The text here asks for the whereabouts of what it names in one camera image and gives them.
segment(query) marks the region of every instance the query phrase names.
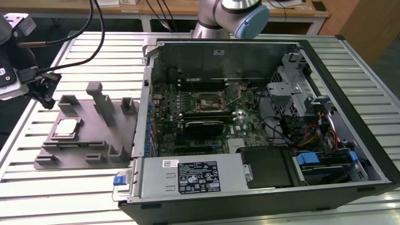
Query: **silver robot arm segment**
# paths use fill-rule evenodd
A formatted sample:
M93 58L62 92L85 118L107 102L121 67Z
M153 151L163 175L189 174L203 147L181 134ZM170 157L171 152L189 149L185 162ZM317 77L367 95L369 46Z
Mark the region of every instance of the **silver robot arm segment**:
M262 31L269 10L261 0L201 0L193 38L254 38Z

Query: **warning label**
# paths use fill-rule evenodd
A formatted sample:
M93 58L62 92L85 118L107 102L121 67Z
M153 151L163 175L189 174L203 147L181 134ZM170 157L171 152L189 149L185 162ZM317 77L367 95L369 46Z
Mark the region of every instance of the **warning label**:
M178 163L178 192L195 194L219 191L217 162Z

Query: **slotted aluminum surface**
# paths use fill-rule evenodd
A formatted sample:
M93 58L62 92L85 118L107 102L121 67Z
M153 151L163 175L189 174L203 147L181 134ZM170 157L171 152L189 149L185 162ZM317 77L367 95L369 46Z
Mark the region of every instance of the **slotted aluminum surface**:
M143 65L141 43L145 38L187 38L187 34L106 34L103 47L86 65L62 69L54 98L74 94L89 99L89 81L101 81L103 94L113 100L138 100ZM343 43L331 36L263 35L262 39L306 39L349 97L389 157L400 168L400 108L375 75L358 64ZM86 32L63 45L55 64L89 57L99 33ZM45 110L30 101L27 109L0 152L0 225L7 224L134 224L111 201L111 178L121 169L35 171L33 159L39 152L58 108ZM222 220L211 223L270 224L400 224L400 192L361 198L334 210Z

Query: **blue tab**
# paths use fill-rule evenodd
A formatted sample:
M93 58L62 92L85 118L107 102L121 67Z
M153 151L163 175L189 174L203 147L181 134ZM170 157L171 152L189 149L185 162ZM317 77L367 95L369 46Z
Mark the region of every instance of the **blue tab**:
M351 162L355 162L358 160L358 157L357 157L354 151L349 151L349 157L351 159Z
M211 145L211 150L214 151L219 147L219 144L213 144Z
M126 185L126 176L114 176L111 184L113 186Z
M307 163L318 163L319 162L317 154L313 153L313 152L299 153L295 156L295 159L297 159L298 165L307 164Z

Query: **wooden desk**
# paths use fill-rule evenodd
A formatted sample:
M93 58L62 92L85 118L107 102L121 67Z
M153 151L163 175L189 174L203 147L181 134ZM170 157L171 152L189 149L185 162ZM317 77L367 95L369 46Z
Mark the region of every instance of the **wooden desk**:
M142 8L141 8L141 14L142 20L150 20L157 19L155 16L151 13L151 10L145 2L142 1ZM157 5L157 0L147 0L155 14L161 15L161 10ZM197 12L198 12L198 0L165 0L169 10L173 14L173 18L175 20L197 20ZM266 0L262 0L262 3L269 8L269 22L294 22L294 23L310 23L310 26L307 28L306 34L309 35L317 35L319 28L323 24L325 19L330 16L329 12L321 12L317 11L311 5L310 0L306 0L305 4L294 7L294 9L286 9L286 19L285 19L285 12L283 9L273 8Z
M141 0L137 5L121 4L115 8L102 8L106 19L139 19ZM38 18L87 18L87 0L0 0L0 11L29 13Z
M123 10L139 13L142 3L137 5L121 4L117 8L102 8L103 14L121 14ZM89 12L87 0L1 0L0 11L18 13L86 13Z
M87 0L0 0L0 11L29 13L33 17L45 18L86 18L89 12ZM170 12L177 20L197 20L198 1L195 0L165 0ZM155 0L149 0L155 13L161 10ZM150 32L150 20L155 19L145 0L137 5L121 4L117 8L101 9L103 18L109 19L139 19L142 31ZM270 22L310 23L306 34L315 35L329 17L329 12L315 11L310 0L294 9L283 10L270 8Z

